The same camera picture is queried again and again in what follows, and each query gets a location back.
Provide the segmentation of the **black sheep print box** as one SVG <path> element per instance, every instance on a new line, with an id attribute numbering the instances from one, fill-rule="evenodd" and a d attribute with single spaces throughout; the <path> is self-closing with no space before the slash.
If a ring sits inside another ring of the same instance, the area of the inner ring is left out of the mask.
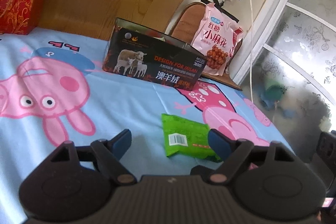
<path id="1" fill-rule="evenodd" d="M 102 69 L 134 79 L 192 90 L 207 58 L 189 44 L 117 18 Z"/>

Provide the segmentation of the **bright green snack packet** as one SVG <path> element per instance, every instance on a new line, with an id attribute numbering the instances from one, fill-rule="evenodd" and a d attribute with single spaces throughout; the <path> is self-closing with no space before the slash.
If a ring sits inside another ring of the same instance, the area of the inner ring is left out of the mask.
<path id="1" fill-rule="evenodd" d="M 162 127 L 167 157 L 181 154 L 220 162 L 220 157 L 208 143 L 210 127 L 176 115 L 162 114 Z"/>

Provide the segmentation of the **brown cushioned chair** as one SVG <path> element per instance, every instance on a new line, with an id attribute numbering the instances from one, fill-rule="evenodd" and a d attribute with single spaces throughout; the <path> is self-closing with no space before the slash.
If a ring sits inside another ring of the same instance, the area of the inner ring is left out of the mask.
<path id="1" fill-rule="evenodd" d="M 193 2 L 180 14 L 169 35 L 205 55 L 204 78 L 212 79 L 234 89 L 240 86 L 231 80 L 229 65 L 240 49 L 243 29 L 223 14 L 214 3 Z"/>

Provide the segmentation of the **pink twisted snack bag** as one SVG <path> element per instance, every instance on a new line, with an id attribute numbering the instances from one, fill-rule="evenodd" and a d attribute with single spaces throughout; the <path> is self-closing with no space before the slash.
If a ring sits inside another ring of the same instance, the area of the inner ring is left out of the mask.
<path id="1" fill-rule="evenodd" d="M 221 13 L 214 3 L 209 3 L 205 6 L 204 17 L 191 46 L 207 57 L 204 72 L 221 76 L 242 38 L 243 29 L 234 20 Z"/>

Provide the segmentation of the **Peppa Pig bed sheet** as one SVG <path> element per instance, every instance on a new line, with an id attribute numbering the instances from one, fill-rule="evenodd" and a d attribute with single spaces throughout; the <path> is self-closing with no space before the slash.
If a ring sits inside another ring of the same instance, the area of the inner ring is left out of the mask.
<path id="1" fill-rule="evenodd" d="M 284 141 L 242 92 L 201 80 L 187 92 L 106 73 L 108 42 L 34 29 L 1 35 L 1 223 L 22 223 L 21 182 L 62 142 L 89 145 L 124 129 L 122 163 L 137 177 L 188 174 L 214 162 L 165 155 L 162 114 L 204 123 L 231 138 Z"/>

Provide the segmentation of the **white window frame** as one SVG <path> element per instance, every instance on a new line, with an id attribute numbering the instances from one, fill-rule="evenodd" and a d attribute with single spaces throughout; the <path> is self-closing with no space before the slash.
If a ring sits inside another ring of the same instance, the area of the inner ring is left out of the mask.
<path id="1" fill-rule="evenodd" d="M 335 0 L 286 0 L 270 27 L 253 80 L 242 81 L 246 96 L 278 85 L 288 97 L 311 92 L 335 104 Z"/>

